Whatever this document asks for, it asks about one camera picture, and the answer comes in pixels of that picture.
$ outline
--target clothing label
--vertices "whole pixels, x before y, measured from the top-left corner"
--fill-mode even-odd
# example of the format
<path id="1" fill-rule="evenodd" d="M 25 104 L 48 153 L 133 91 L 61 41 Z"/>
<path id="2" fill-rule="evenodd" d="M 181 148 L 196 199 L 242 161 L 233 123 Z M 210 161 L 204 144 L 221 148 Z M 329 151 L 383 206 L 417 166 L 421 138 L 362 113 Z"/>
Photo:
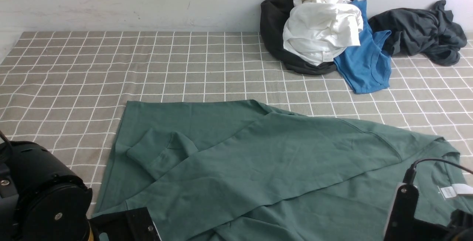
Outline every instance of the clothing label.
<path id="1" fill-rule="evenodd" d="M 473 196 L 473 187 L 465 184 L 452 184 L 453 189 L 457 195 L 470 195 Z"/>
<path id="2" fill-rule="evenodd" d="M 456 192 L 453 187 L 443 187 L 440 189 L 445 198 L 456 197 Z"/>
<path id="3" fill-rule="evenodd" d="M 323 51 L 322 52 L 322 61 L 323 62 L 333 61 L 333 56 L 331 55 L 331 52 Z"/>

